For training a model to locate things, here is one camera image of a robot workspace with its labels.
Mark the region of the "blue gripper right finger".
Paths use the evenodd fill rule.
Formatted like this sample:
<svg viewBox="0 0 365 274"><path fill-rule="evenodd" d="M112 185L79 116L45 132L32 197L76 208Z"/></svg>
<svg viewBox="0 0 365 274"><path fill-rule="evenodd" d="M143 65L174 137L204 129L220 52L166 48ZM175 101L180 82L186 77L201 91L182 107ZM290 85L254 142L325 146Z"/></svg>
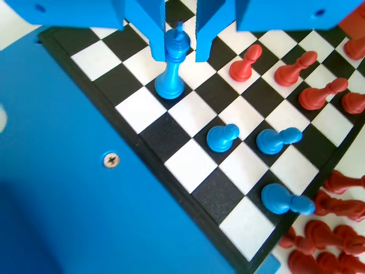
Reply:
<svg viewBox="0 0 365 274"><path fill-rule="evenodd" d="M235 20L235 1L197 1L196 62L209 59L214 38Z"/></svg>

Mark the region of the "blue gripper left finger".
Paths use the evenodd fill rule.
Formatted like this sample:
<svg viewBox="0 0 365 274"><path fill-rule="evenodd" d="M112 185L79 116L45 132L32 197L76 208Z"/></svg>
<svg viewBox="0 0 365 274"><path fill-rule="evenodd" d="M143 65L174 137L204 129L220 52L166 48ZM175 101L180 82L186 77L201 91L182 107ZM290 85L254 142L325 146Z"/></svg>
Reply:
<svg viewBox="0 0 365 274"><path fill-rule="evenodd" d="M126 1L125 17L149 39L152 58L165 61L165 1Z"/></svg>

